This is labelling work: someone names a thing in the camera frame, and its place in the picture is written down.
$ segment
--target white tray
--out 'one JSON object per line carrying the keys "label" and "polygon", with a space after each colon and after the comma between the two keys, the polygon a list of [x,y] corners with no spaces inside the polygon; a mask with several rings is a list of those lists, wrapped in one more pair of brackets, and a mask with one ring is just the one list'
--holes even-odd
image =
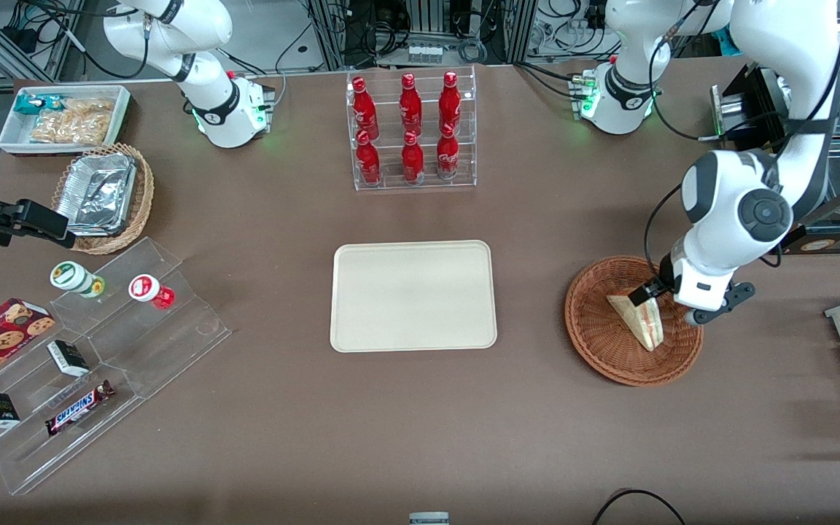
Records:
{"label": "white tray", "polygon": [[66,153],[81,153],[89,152],[90,149],[96,149],[99,146],[109,146],[116,142],[119,136],[123,120],[125,119],[125,110],[128,107],[131,95],[129,90],[116,84],[104,85],[81,85],[81,86],[36,86],[36,87],[22,87],[17,91],[15,96],[18,97],[26,93],[53,93],[61,94],[62,96],[70,97],[100,97],[110,98],[116,101],[116,106],[112,110],[112,119],[109,120],[109,129],[106,132],[106,138],[102,145],[87,145],[87,144],[43,144],[31,141],[31,131],[37,124],[37,115],[23,115],[17,111],[9,110],[9,116],[6,117],[6,123],[2,126],[2,133],[0,133],[0,147],[3,152],[11,153],[12,155],[59,155]]}
{"label": "white tray", "polygon": [[330,343],[337,351],[487,349],[496,339],[486,243],[365,244],[336,250]]}

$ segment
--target wicker basket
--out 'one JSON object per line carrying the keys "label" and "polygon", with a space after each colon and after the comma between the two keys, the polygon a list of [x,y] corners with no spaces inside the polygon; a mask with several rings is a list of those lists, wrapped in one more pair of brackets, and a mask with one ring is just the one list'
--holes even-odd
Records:
{"label": "wicker basket", "polygon": [[609,257],[583,269],[566,295],[569,338],[594,369],[631,386],[666,385],[689,371],[702,349],[701,326],[684,319],[686,307],[664,295],[657,299],[664,341],[653,352],[644,349],[606,295],[637,288],[650,278],[646,260]]}
{"label": "wicker basket", "polygon": [[[73,249],[77,252],[86,252],[90,255],[106,255],[107,253],[118,252],[138,239],[147,216],[151,213],[151,199],[154,197],[154,176],[151,174],[151,166],[144,162],[144,157],[134,147],[125,144],[113,144],[107,147],[98,147],[91,152],[83,153],[83,156],[108,155],[110,153],[124,153],[138,160],[138,171],[136,173],[136,186],[131,190],[131,204],[127,218],[128,226],[117,236],[113,237],[77,237]],[[66,183],[67,175],[70,173],[70,166],[63,170],[63,176],[57,182],[57,190],[50,199],[50,209],[57,209],[57,202],[60,202],[63,194],[63,184]]]}

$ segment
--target aluminum foil container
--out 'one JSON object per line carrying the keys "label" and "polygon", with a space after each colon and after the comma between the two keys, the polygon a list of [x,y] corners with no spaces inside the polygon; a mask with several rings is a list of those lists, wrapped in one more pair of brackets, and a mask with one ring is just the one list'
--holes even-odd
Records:
{"label": "aluminum foil container", "polygon": [[77,236],[117,236],[125,230],[138,162],[124,153],[80,157],[70,165],[57,213]]}

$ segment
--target table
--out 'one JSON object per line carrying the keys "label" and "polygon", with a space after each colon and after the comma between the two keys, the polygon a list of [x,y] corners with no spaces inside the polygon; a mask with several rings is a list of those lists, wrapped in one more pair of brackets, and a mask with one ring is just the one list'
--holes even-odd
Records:
{"label": "table", "polygon": [[[664,113],[706,132],[709,84],[739,67],[676,61]],[[477,74],[479,186],[383,195],[352,188],[344,74],[291,77],[273,133],[236,150],[197,133],[176,85],[129,84],[122,139],[157,180],[146,234],[236,332],[27,496],[0,481],[0,522],[397,524],[447,510],[456,525],[567,525],[636,486],[690,522],[840,523],[840,349],[823,316],[840,304],[840,256],[740,271],[757,297],[707,326],[676,383],[602,378],[564,331],[567,286],[593,260],[642,253],[654,203],[706,146],[656,117],[606,136],[513,67]],[[3,154],[0,199],[50,202],[66,163]],[[656,258],[687,228],[670,203]],[[338,246],[447,239],[492,249],[493,348],[330,348]],[[53,299],[47,272],[68,257],[108,260],[36,239],[0,249],[0,302]],[[631,498],[603,523],[673,522]]]}

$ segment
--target acrylic display stand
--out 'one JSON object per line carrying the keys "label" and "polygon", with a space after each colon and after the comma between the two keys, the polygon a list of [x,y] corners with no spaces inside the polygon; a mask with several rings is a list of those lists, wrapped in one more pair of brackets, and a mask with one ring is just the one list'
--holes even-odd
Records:
{"label": "acrylic display stand", "polygon": [[[50,304],[58,324],[0,369],[20,424],[0,429],[0,472],[12,494],[23,494],[160,391],[231,331],[177,271],[180,260],[144,237],[96,273],[106,290],[94,299],[64,293]],[[167,310],[128,295],[134,276],[150,273],[176,293]],[[71,342],[90,366],[74,378],[47,352],[54,339]],[[78,422],[49,436],[44,422],[108,379],[115,395]]]}
{"label": "acrylic display stand", "polygon": [[[436,144],[440,141],[440,93],[443,92],[443,74],[454,71],[458,76],[458,89],[462,93],[460,103],[461,116],[456,140],[459,143],[459,166],[456,177],[443,180],[436,176]],[[403,164],[400,150],[404,145],[404,127],[400,120],[400,77],[387,76],[387,70],[359,71],[349,73],[346,84],[346,110],[349,123],[349,149],[352,152],[352,173],[356,190],[416,190],[418,188],[453,188],[456,186],[474,186],[478,181],[476,173],[475,145],[478,140],[476,129],[475,70],[472,67],[431,67],[411,71],[416,75],[416,89],[423,101],[423,131],[420,135],[420,147],[424,152],[423,184],[410,186],[404,182]],[[371,187],[365,184],[359,172],[356,159],[356,132],[359,126],[354,119],[352,103],[354,91],[352,79],[364,77],[367,92],[374,99],[378,112],[380,130],[374,147],[378,150],[381,161],[381,183]]]}

